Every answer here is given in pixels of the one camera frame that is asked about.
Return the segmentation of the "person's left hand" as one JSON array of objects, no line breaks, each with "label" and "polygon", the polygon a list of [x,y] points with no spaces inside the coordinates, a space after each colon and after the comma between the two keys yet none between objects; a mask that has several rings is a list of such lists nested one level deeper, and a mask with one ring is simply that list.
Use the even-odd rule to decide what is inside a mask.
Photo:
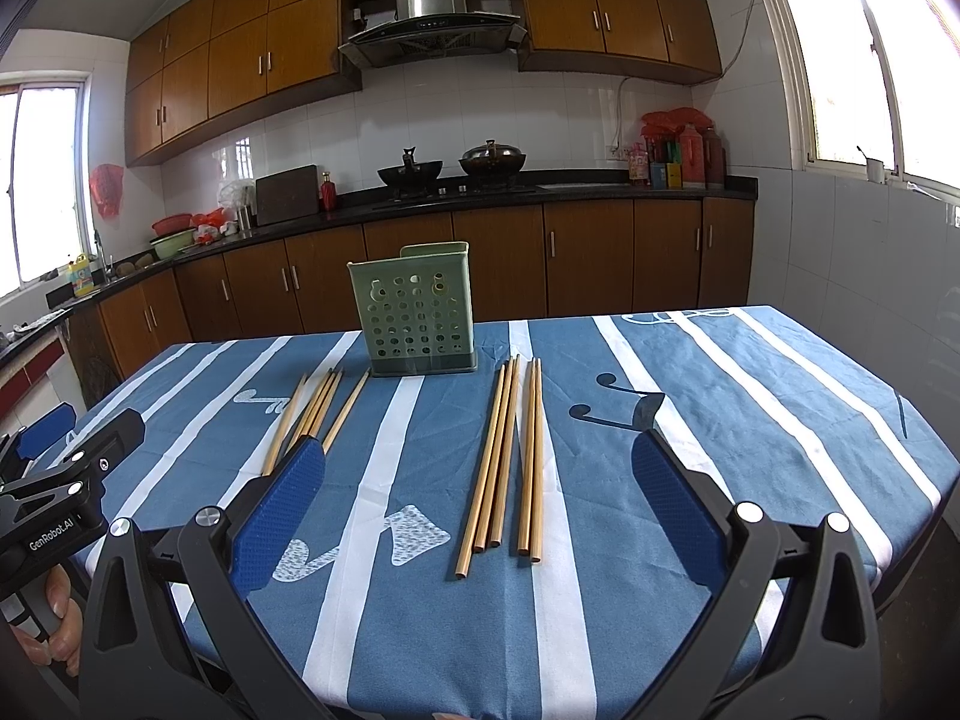
[{"label": "person's left hand", "polygon": [[64,663],[68,676],[75,678],[82,661],[83,616],[80,606],[71,598],[70,577],[62,567],[50,569],[44,593],[47,604],[59,619],[59,626],[46,642],[39,642],[25,629],[13,624],[10,624],[10,631],[33,665],[50,667],[54,661]]}]

